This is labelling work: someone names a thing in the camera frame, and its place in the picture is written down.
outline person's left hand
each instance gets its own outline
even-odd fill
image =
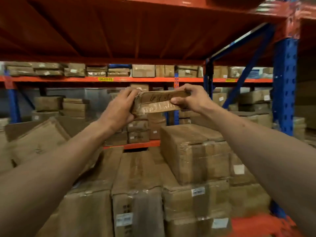
[[[121,90],[97,121],[101,126],[108,127],[112,134],[122,129],[135,118],[130,110],[138,93],[139,90],[132,87]]]

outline person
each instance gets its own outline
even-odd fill
[[[172,98],[171,102],[211,120],[268,194],[307,236],[314,236],[316,150],[219,107],[202,86],[185,84],[179,90],[190,91],[191,95]],[[37,233],[90,155],[134,119],[130,109],[137,94],[136,89],[126,88],[97,121],[66,144],[0,176],[1,236],[28,237]]]

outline forearm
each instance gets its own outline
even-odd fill
[[[206,109],[204,115],[217,125],[232,150],[294,221],[305,231],[313,228],[307,218],[316,218],[316,150],[220,107]]]
[[[40,155],[0,178],[0,231],[34,236],[101,143],[112,135],[93,122],[55,151]]]

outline yellow shelf label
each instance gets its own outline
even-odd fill
[[[99,81],[114,81],[113,77],[98,77]]]
[[[227,78],[227,79],[225,79],[225,82],[236,82],[238,79],[229,79],[229,78]]]

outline pallet rack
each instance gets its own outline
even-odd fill
[[[101,84],[93,77],[44,80],[0,76],[0,84],[8,90],[12,122],[21,120],[16,86],[43,88],[67,83],[76,87],[93,83],[110,87],[131,81],[176,86],[179,82],[193,82],[203,83],[212,96],[213,83],[225,83],[236,86],[224,104],[227,107],[244,83],[272,84],[274,120],[284,133],[293,135],[297,56],[314,55],[316,6],[299,0],[266,1],[242,10],[218,0],[1,0],[0,5],[8,7],[0,13],[0,60],[206,67],[203,80],[117,77]],[[230,45],[251,30],[248,36]],[[213,65],[246,68],[234,83],[230,79],[212,79]],[[273,66],[273,83],[246,79],[255,65]],[[159,142],[125,148],[154,145]],[[274,211],[285,217],[277,206]],[[234,220],[233,225],[234,236],[281,236],[279,230],[284,227],[280,219],[271,216]],[[256,228],[249,231],[249,226]]]

